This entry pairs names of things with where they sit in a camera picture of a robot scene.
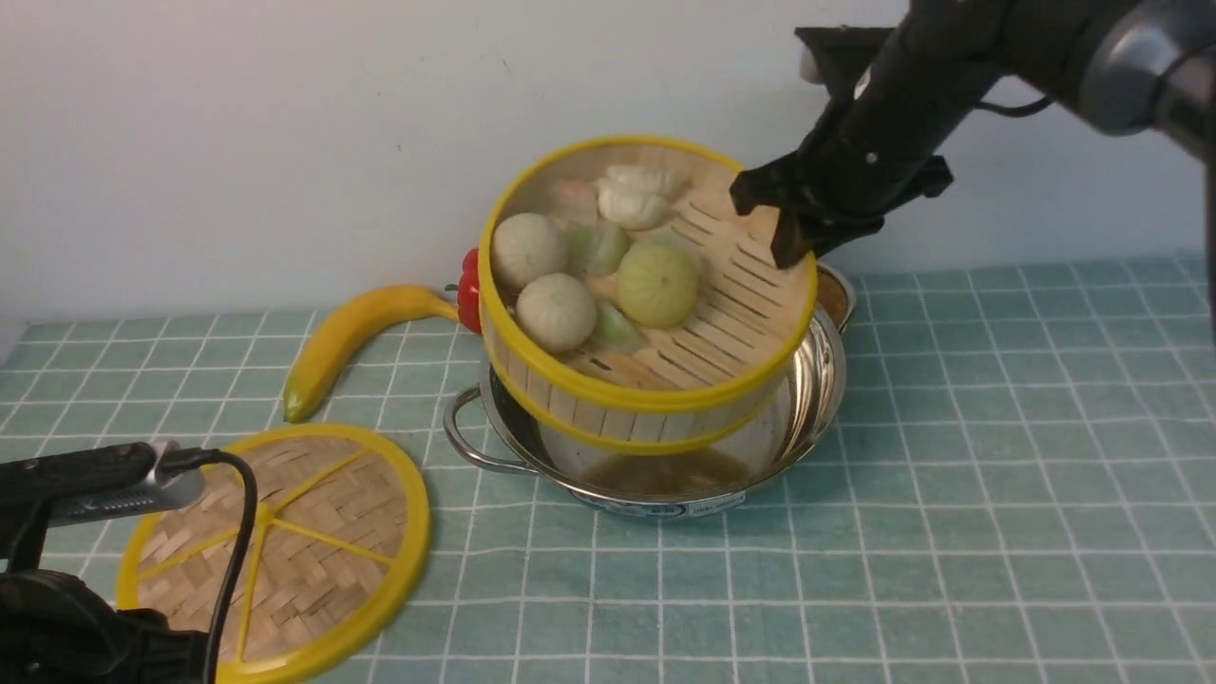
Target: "bamboo steamer lid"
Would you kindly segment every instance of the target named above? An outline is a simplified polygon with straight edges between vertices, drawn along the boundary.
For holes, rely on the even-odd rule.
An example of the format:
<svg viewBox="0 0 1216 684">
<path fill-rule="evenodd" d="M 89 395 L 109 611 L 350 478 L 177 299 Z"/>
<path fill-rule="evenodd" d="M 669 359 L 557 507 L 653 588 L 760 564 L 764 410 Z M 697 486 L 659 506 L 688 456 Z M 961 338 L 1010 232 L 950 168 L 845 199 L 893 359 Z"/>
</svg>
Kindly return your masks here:
<svg viewBox="0 0 1216 684">
<path fill-rule="evenodd" d="M 350 657 L 398 613 L 429 546 L 422 476 L 395 444 L 343 425 L 300 425 L 226 450 L 258 480 L 258 518 L 220 647 L 224 684 L 300 682 Z M 236 471 L 206 469 L 203 497 L 146 516 L 123 556 L 118 607 L 207 632 L 235 543 Z"/>
</svg>

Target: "yellow rim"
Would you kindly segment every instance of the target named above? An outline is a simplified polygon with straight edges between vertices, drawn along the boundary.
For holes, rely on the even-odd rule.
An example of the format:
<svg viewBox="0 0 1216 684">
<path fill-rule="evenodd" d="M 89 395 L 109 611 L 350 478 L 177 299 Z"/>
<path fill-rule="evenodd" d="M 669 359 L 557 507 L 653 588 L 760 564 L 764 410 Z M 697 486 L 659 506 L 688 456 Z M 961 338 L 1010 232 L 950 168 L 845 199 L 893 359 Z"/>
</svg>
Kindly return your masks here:
<svg viewBox="0 0 1216 684">
<path fill-rule="evenodd" d="M 430 545 L 430 506 L 427 501 L 427 488 L 413 461 L 401 450 L 400 447 L 388 439 L 359 427 L 349 425 L 316 424 L 294 425 L 282 427 L 261 434 L 255 434 L 241 439 L 227 447 L 227 452 L 241 455 L 243 452 L 255 449 L 271 442 L 291 437 L 337 437 L 349 439 L 364 447 L 365 452 L 376 452 L 385 456 L 385 461 L 393 467 L 398 477 L 401 478 L 401 488 L 405 495 L 406 518 L 405 529 L 401 533 L 401 546 L 393 559 L 381 557 L 371 551 L 362 553 L 367 557 L 373 557 L 388 565 L 388 573 L 376 593 L 355 612 L 347 616 L 347 619 L 331 629 L 325 637 L 300 649 L 264 661 L 221 662 L 218 672 L 218 680 L 224 684 L 271 684 L 304 682 L 322 672 L 337 667 L 339 663 L 355 655 L 359 649 L 371 641 L 389 622 L 396 617 L 398 611 L 405 600 L 413 593 L 422 572 L 426 568 L 427 549 Z M 313 480 L 302 483 L 300 489 L 310 489 L 316 482 Z M 145 516 L 123 554 L 118 571 L 118 607 L 131 610 L 141 607 L 139 605 L 139 584 L 143 577 L 139 572 L 140 555 L 143 546 L 151 540 L 152 533 L 163 514 Z M 249 553 L 249 577 L 257 577 L 258 562 L 253 550 L 259 546 L 258 540 L 265 538 L 269 525 L 274 521 L 268 516 L 265 522 L 259 521 L 259 528 L 254 533 L 253 548 Z M 276 526 L 291 527 L 286 523 Z M 226 538 L 213 539 L 215 545 L 225 542 Z M 184 559 L 198 553 L 199 548 L 187 549 L 169 559 L 161 566 L 170 566 L 181 562 Z M 233 612 L 241 610 L 235 606 Z"/>
<path fill-rule="evenodd" d="M 760 413 L 767 407 L 767 402 L 760 402 L 739 420 L 728 424 L 721 430 L 715 430 L 714 432 L 697 437 L 696 439 L 685 439 L 683 442 L 630 442 L 629 439 L 613 439 L 610 437 L 601 437 L 591 432 L 582 432 L 573 425 L 554 419 L 551 413 L 545 410 L 544 407 L 537 404 L 531 397 L 528 396 L 527 392 L 520 389 L 519 386 L 507 376 L 505 369 L 500 369 L 499 363 L 494 359 L 492 354 L 489 355 L 489 359 L 490 365 L 494 366 L 494 372 L 497 375 L 499 381 L 502 382 L 502 386 L 507 388 L 511 397 L 534 419 L 563 434 L 574 437 L 584 444 L 590 444 L 606 452 L 618 452 L 621 454 L 634 454 L 638 456 L 665 456 L 702 449 L 715 442 L 720 442 L 731 433 L 741 430 L 744 425 L 755 420 L 756 416 L 759 416 Z"/>
<path fill-rule="evenodd" d="M 557 152 L 552 152 L 546 157 L 542 157 L 539 162 L 531 166 L 528 170 L 519 175 L 514 183 L 507 187 L 507 191 L 502 194 L 499 202 L 494 207 L 494 212 L 490 214 L 489 220 L 485 224 L 485 230 L 482 232 L 482 241 L 478 245 L 482 254 L 490 253 L 490 242 L 494 236 L 494 229 L 499 225 L 500 218 L 507 202 L 511 197 L 519 190 L 519 187 L 531 180 L 541 169 L 548 164 L 556 162 L 562 157 L 567 157 L 575 152 L 581 152 L 585 150 L 591 150 L 595 147 L 603 147 L 609 145 L 655 145 L 663 147 L 671 147 L 675 150 L 681 150 L 693 155 L 699 155 L 708 159 L 713 159 L 720 164 L 726 166 L 731 170 L 739 172 L 743 170 L 743 166 L 725 157 L 713 150 L 702 147 L 693 142 L 687 142 L 683 140 L 676 140 L 671 138 L 652 136 L 652 135 L 615 135 L 608 138 L 595 138 L 591 140 L 585 140 L 576 145 L 572 145 Z M 786 363 L 789 357 L 794 353 L 794 349 L 803 343 L 804 332 L 811 325 L 811 316 L 815 315 L 815 298 L 816 291 L 818 288 L 818 269 L 815 268 L 815 257 L 807 256 L 811 259 L 810 263 L 810 287 L 811 297 L 809 297 L 809 305 L 806 310 L 803 312 L 796 327 L 798 333 L 792 335 L 781 348 L 781 353 L 773 355 L 766 364 L 762 364 L 749 372 L 741 375 L 731 380 L 730 382 L 724 382 L 721 385 L 715 385 L 713 387 L 704 387 L 700 389 L 680 389 L 680 391 L 653 391 L 653 389 L 635 389 L 630 387 L 621 387 L 619 385 L 613 385 L 610 382 L 604 382 L 595 377 L 589 377 L 582 375 L 574 369 L 567 366 L 565 364 L 558 361 L 553 357 L 545 353 L 540 347 L 537 347 L 523 330 L 516 325 L 514 319 L 507 313 L 506 305 L 502 303 L 502 298 L 499 296 L 497 287 L 483 287 L 482 288 L 482 301 L 485 303 L 485 309 L 490 314 L 490 320 L 494 324 L 495 332 L 497 332 L 507 347 L 514 352 L 525 364 L 540 372 L 546 380 L 552 382 L 554 386 L 569 392 L 570 394 L 593 402 L 597 405 L 606 407 L 609 409 L 619 409 L 626 411 L 647 411 L 647 413 L 683 413 L 683 411 L 698 411 L 704 409 L 711 409 L 725 404 L 736 397 L 742 397 L 755 389 L 761 385 L 772 379 L 775 374 L 783 372 L 786 369 Z M 477 275 L 480 282 L 494 284 L 494 276 L 490 273 L 490 259 L 482 258 L 477 262 Z M 545 419 L 547 411 L 533 411 L 533 415 Z M 558 430 L 569 432 L 568 430 L 553 425 Z"/>
</svg>

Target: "white wall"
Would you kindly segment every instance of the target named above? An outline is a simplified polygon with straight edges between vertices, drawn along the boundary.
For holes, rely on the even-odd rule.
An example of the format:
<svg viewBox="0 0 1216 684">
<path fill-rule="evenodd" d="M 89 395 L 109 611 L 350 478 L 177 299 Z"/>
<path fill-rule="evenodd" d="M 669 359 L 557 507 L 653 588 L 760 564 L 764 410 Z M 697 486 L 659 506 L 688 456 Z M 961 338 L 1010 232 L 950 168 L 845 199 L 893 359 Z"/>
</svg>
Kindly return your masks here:
<svg viewBox="0 0 1216 684">
<path fill-rule="evenodd" d="M 314 307 L 455 280 L 500 190 L 612 133 L 747 164 L 801 140 L 803 24 L 905 0 L 7 2 L 0 292 L 27 319 Z M 1001 100 L 1034 96 L 1003 84 Z M 946 196 L 834 254 L 854 271 L 1201 245 L 1199 167 L 1053 108 L 975 114 Z"/>
</svg>

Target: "banana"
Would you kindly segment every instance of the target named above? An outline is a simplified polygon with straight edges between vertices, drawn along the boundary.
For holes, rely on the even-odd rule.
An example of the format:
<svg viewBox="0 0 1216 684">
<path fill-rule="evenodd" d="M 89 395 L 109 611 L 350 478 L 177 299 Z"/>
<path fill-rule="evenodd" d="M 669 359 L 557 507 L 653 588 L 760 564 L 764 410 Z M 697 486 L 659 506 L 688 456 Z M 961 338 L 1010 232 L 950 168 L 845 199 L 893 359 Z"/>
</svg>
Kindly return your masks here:
<svg viewBox="0 0 1216 684">
<path fill-rule="evenodd" d="M 304 344 L 283 385 L 283 420 L 302 422 L 330 393 L 360 347 L 390 325 L 429 316 L 457 320 L 456 307 L 417 285 L 390 285 L 347 302 Z"/>
</svg>

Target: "red bell pepper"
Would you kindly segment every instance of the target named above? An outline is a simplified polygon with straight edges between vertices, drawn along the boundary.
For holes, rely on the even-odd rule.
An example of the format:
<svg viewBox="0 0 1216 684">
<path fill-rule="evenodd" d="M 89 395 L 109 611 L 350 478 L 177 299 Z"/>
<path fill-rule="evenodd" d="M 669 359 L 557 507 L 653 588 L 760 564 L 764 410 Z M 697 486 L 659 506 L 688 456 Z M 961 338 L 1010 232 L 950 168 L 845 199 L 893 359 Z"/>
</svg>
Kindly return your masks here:
<svg viewBox="0 0 1216 684">
<path fill-rule="evenodd" d="M 469 250 L 461 263 L 460 284 L 456 286 L 456 310 L 465 327 L 482 333 L 482 288 L 477 279 L 477 250 Z"/>
</svg>

